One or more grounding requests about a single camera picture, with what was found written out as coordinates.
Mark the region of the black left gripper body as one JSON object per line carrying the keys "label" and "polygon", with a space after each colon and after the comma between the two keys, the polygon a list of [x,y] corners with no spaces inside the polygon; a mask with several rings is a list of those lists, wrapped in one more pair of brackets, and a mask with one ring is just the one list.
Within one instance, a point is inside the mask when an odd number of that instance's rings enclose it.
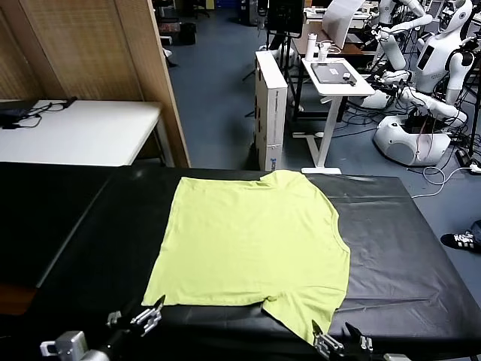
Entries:
{"label": "black left gripper body", "polygon": [[133,340],[140,338],[145,331],[144,324],[120,322],[109,325],[110,335],[104,348],[107,352],[120,352]]}

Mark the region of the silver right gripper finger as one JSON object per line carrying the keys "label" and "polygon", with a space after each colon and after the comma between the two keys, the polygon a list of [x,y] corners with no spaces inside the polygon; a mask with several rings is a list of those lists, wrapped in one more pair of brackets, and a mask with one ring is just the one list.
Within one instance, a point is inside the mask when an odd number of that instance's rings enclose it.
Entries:
{"label": "silver right gripper finger", "polygon": [[344,346],[325,334],[315,320],[311,320],[313,327],[313,347],[321,356],[343,356]]}
{"label": "silver right gripper finger", "polygon": [[370,337],[364,335],[360,329],[348,322],[345,322],[345,326],[353,342],[357,343],[362,350],[366,350],[367,352],[373,351],[372,339]]}

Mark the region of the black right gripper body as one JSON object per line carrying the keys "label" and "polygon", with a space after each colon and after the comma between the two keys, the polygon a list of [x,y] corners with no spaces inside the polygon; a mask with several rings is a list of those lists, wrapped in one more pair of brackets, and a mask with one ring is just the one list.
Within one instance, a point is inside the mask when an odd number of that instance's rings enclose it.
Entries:
{"label": "black right gripper body", "polygon": [[367,348],[363,349],[359,344],[347,344],[330,353],[330,360],[333,361],[374,361],[379,359],[379,354]]}

